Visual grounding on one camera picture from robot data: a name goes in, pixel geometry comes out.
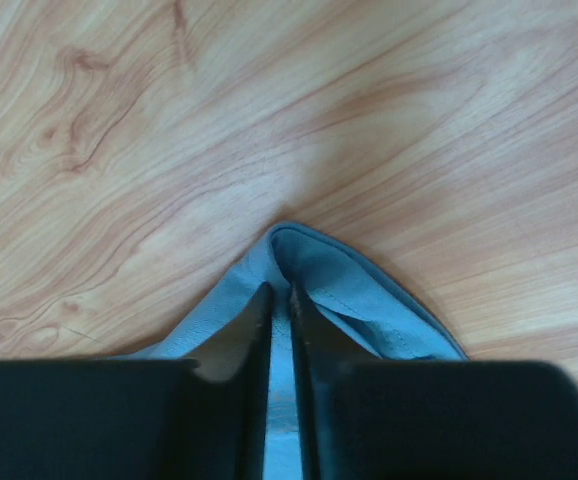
wooden surface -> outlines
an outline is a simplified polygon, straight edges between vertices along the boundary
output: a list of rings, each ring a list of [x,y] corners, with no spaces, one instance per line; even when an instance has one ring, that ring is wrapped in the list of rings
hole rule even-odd
[[[0,1],[0,357],[161,338],[280,219],[578,379],[578,1]]]

folded cloth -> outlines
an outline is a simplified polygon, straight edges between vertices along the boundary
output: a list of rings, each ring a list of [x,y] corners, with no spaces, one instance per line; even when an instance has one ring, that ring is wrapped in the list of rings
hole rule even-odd
[[[236,316],[264,282],[274,290],[264,478],[302,478],[288,298],[302,285],[320,312],[372,353],[465,360],[440,322],[352,248],[296,223],[272,227],[162,342],[133,354],[174,359]]]

stitched seam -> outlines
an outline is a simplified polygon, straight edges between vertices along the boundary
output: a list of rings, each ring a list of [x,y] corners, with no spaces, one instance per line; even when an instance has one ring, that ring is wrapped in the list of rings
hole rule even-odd
[[[363,315],[360,315],[358,312],[356,312],[353,308],[351,308],[349,305],[343,303],[342,301],[338,300],[336,297],[334,297],[331,293],[329,293],[327,290],[325,290],[324,288],[320,287],[316,290],[320,290],[323,293],[327,294],[329,297],[331,297],[332,299],[334,299],[336,302],[338,302],[340,305],[342,305],[343,307],[345,307],[347,310],[349,310],[351,313],[353,313],[354,315],[356,315],[358,318],[360,318],[361,320],[364,320],[365,322],[368,322],[369,320],[367,318],[365,318]],[[400,343],[402,343],[402,346],[404,347],[404,349],[407,351],[407,353],[409,353],[409,355],[411,355],[412,358],[416,358],[416,355],[413,354],[413,352],[411,351],[411,349],[409,348],[409,345],[407,345],[407,342],[405,342],[405,339],[403,338],[403,336],[401,335],[400,331],[397,328],[394,328],[394,331],[396,332],[396,335],[398,335],[398,339],[400,340]]]

blue towel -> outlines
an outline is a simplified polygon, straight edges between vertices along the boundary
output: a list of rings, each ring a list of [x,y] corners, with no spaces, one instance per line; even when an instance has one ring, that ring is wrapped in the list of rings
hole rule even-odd
[[[272,227],[167,338],[131,357],[181,357],[234,318],[264,282],[275,293],[266,479],[302,478],[287,306],[291,283],[300,283],[324,316],[380,357],[467,358],[438,320],[375,264],[296,223]]]

wooden table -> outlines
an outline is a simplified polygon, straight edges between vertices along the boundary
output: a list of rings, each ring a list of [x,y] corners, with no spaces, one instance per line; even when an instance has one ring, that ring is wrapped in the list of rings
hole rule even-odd
[[[528,3],[0,1],[0,357],[161,338],[293,219],[578,379],[578,1]]]

